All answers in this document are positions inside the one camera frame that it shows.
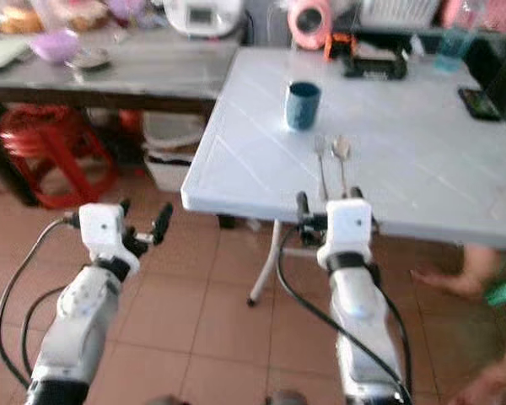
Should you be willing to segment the teal mug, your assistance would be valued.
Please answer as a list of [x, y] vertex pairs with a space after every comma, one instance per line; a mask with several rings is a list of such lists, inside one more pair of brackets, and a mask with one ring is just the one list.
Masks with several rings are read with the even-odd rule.
[[293, 81], [285, 97], [285, 123], [294, 131], [314, 127], [321, 100], [321, 89], [310, 81]]

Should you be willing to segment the clear blue bottle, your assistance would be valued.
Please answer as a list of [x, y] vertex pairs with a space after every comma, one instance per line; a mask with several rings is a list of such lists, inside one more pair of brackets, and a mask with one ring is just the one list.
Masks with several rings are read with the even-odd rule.
[[444, 28], [434, 68], [453, 73], [464, 66], [464, 58], [476, 38], [485, 12], [486, 0], [444, 0], [441, 23]]

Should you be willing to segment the dish rack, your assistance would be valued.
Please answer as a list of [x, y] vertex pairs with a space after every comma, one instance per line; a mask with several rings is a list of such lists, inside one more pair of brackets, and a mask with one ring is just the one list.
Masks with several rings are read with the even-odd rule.
[[432, 23], [442, 0], [361, 0], [358, 23], [362, 26], [423, 30]]

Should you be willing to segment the steel fork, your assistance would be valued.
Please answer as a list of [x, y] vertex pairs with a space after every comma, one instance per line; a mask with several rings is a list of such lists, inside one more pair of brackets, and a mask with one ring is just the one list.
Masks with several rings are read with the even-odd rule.
[[326, 184], [326, 170], [324, 170], [324, 154], [326, 154], [326, 141], [323, 135], [314, 135], [314, 151], [318, 162], [318, 182], [320, 197], [323, 202], [330, 200], [329, 189]]

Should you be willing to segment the clear food container with lid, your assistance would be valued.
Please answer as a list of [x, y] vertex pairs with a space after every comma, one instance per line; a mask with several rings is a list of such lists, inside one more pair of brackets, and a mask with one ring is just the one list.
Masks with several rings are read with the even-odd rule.
[[56, 0], [56, 12], [69, 30], [98, 30], [107, 22], [110, 11], [101, 0]]

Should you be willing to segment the black handheld controller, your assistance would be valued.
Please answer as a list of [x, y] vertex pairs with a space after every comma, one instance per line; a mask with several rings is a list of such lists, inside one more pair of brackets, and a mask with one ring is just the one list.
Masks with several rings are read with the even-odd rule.
[[342, 55], [344, 78], [383, 78], [402, 80], [408, 74], [408, 66], [400, 47], [387, 50], [385, 57], [359, 57], [350, 51]]

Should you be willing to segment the white storage bin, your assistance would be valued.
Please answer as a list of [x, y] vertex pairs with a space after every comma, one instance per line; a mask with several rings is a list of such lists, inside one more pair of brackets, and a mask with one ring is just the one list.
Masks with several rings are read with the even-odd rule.
[[143, 113], [144, 163], [162, 192], [180, 192], [206, 120], [186, 113]]

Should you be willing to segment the grey robot foot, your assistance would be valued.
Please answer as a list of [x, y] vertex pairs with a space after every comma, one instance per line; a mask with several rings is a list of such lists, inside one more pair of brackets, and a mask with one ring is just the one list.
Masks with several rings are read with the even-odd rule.
[[269, 394], [264, 405], [310, 405], [310, 403], [299, 391], [279, 390]]

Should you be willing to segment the person's bare foot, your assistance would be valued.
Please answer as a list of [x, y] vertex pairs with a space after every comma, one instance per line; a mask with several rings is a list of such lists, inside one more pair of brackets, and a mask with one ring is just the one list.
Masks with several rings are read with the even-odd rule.
[[500, 361], [485, 367], [472, 382], [446, 402], [446, 405], [493, 405], [506, 393], [506, 352]]
[[455, 274], [440, 273], [435, 267], [415, 267], [416, 280], [438, 287], [447, 294], [465, 300], [481, 300], [485, 290], [496, 281], [506, 267], [506, 254], [491, 246], [466, 244], [460, 270]]

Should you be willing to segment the small steel bowl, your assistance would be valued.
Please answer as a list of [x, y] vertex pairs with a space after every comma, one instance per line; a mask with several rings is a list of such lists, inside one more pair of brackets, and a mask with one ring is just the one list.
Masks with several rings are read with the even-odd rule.
[[67, 61], [75, 71], [99, 71], [110, 66], [110, 57], [103, 49], [81, 49]]

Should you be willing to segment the large purple plastic bowl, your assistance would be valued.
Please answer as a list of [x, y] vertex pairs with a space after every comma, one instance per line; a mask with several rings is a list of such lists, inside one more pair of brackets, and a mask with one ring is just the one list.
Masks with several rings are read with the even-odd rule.
[[29, 47], [42, 61], [53, 65], [67, 65], [81, 52], [79, 35], [72, 30], [42, 32], [30, 40]]

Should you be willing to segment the red plastic stool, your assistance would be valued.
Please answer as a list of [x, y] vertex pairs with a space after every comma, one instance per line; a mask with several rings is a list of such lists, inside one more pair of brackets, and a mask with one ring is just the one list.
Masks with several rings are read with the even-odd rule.
[[[83, 113], [69, 105], [17, 105], [0, 115], [0, 146], [44, 208], [94, 203], [113, 188], [118, 167]], [[42, 190], [56, 170], [72, 190]]]

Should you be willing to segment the black smartphone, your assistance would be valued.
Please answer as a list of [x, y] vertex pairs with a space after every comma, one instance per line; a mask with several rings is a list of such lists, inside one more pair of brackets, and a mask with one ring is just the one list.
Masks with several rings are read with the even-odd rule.
[[481, 89], [461, 88], [457, 89], [457, 95], [474, 120], [483, 122], [499, 122], [501, 115], [497, 108], [484, 91]]

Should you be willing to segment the green rimmed cutting board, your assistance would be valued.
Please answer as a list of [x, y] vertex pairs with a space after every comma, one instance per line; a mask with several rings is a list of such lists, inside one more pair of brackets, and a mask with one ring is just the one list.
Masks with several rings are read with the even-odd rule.
[[0, 38], [0, 69], [18, 59], [30, 48], [30, 39]]

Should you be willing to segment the orange and black device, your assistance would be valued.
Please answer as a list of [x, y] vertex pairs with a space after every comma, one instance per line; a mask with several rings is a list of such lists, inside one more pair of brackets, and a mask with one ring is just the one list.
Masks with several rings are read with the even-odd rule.
[[331, 32], [324, 42], [323, 57], [326, 61], [353, 57], [356, 51], [357, 39], [350, 32]]

